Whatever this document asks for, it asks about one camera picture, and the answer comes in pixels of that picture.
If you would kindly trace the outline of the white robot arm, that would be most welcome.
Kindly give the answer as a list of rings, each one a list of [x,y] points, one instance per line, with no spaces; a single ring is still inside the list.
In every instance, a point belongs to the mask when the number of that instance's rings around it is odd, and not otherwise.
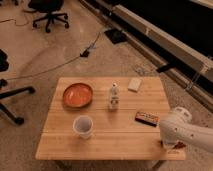
[[[175,107],[161,118],[159,129],[163,147],[172,149],[183,142],[213,153],[213,129],[193,125],[191,121],[191,113],[183,107]]]

